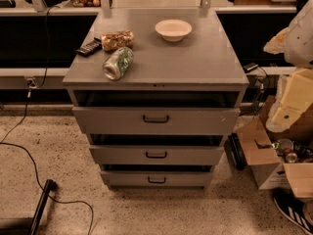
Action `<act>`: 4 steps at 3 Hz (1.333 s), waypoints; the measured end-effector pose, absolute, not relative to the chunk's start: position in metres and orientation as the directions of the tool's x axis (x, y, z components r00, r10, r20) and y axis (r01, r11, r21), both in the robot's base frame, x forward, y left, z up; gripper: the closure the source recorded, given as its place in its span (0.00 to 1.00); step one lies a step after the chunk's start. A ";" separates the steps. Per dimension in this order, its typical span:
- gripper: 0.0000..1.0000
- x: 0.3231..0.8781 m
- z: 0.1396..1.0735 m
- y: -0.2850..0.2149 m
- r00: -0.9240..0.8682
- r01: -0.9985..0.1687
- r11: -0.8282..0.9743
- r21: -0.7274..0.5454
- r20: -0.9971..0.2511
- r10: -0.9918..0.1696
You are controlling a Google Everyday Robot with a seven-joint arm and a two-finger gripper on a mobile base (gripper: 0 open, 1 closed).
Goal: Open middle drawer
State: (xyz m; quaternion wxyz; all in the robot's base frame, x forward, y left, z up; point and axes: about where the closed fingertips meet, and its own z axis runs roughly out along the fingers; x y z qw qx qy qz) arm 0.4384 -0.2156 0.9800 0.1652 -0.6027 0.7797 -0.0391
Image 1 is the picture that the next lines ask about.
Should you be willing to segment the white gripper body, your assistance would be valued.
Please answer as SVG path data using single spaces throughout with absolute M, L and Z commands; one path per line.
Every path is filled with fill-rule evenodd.
M 296 69 L 290 75 L 281 75 L 266 128 L 272 132 L 283 132 L 289 129 L 312 104 L 312 69 Z

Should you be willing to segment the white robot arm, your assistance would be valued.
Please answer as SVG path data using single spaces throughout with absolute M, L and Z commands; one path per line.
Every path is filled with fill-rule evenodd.
M 306 2 L 263 51 L 283 53 L 286 62 L 295 66 L 294 72 L 279 80 L 276 101 L 266 121 L 268 130 L 283 132 L 313 104 L 313 0 Z

